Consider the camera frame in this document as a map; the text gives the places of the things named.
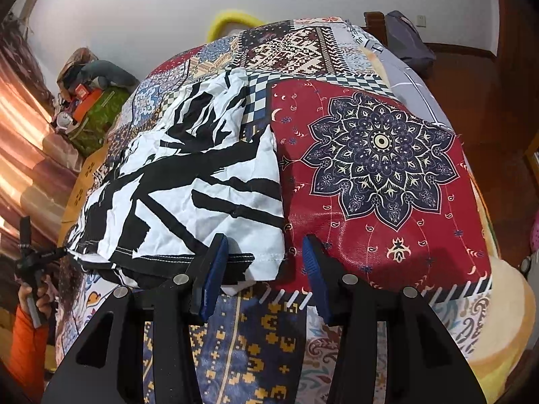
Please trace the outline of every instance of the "red mandala fabric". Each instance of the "red mandala fabric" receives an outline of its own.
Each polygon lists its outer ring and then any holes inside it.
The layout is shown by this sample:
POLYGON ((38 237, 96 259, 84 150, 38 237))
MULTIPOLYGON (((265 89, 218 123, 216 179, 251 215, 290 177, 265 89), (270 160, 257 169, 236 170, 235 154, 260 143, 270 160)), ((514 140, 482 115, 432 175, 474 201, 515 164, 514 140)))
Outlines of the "red mandala fabric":
POLYGON ((278 142, 287 257, 273 287, 309 290, 314 233, 373 287, 456 298, 490 264, 459 140, 386 97, 327 82, 268 86, 278 142))

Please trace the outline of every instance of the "white wall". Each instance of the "white wall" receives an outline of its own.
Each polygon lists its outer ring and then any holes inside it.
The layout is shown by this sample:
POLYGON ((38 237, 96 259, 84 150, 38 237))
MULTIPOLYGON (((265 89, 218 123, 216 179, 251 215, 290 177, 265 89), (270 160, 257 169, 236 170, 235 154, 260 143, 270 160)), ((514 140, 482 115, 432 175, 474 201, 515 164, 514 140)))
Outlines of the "white wall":
POLYGON ((490 47, 494 55, 498 54, 498 39, 500 36, 500 2, 498 0, 490 0, 490 47))
POLYGON ((360 25, 364 11, 398 9, 412 21, 426 16, 427 28, 419 29, 426 42, 493 47, 493 0, 38 0, 30 45, 54 92, 56 75, 83 45, 143 78, 174 54, 204 43, 224 9, 267 22, 338 15, 360 25))

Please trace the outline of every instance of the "black and white fabric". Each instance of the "black and white fabric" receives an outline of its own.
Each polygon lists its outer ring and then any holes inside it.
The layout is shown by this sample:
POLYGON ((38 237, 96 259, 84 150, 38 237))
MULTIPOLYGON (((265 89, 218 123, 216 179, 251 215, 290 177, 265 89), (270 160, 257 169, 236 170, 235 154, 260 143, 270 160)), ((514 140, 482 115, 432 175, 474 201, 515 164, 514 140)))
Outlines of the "black and white fabric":
POLYGON ((284 258, 276 141, 240 141, 243 68, 182 87, 83 206, 67 241, 84 269, 132 287, 186 270, 214 235, 228 237, 225 284, 272 280, 284 258))

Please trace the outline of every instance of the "metal screw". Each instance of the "metal screw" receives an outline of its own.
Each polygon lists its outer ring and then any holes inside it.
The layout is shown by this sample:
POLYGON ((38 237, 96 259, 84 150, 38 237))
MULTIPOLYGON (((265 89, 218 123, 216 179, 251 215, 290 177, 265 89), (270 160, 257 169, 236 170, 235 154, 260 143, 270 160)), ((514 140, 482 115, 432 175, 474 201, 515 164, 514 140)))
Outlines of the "metal screw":
POLYGON ((127 287, 120 286, 120 287, 116 287, 114 291, 112 292, 112 294, 114 295, 115 298, 123 298, 128 292, 129 290, 127 287))
POLYGON ((188 282, 188 280, 189 280, 189 275, 185 275, 185 274, 176 275, 173 279, 174 284, 177 284, 177 285, 185 284, 186 282, 188 282))
POLYGON ((348 285, 354 285, 357 283, 357 276, 352 274, 346 274, 342 277, 342 282, 348 285))
POLYGON ((403 288, 403 293, 408 298, 415 298, 417 296, 417 290, 413 287, 403 288))

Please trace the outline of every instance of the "gray bag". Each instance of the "gray bag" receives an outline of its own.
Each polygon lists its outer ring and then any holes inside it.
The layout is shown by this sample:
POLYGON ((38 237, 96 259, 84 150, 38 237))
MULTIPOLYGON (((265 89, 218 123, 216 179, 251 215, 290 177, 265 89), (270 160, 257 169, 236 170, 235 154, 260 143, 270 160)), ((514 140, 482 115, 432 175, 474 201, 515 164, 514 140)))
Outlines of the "gray bag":
POLYGON ((417 74, 425 75, 436 55, 421 40, 413 23, 398 10, 385 16, 387 48, 417 74))

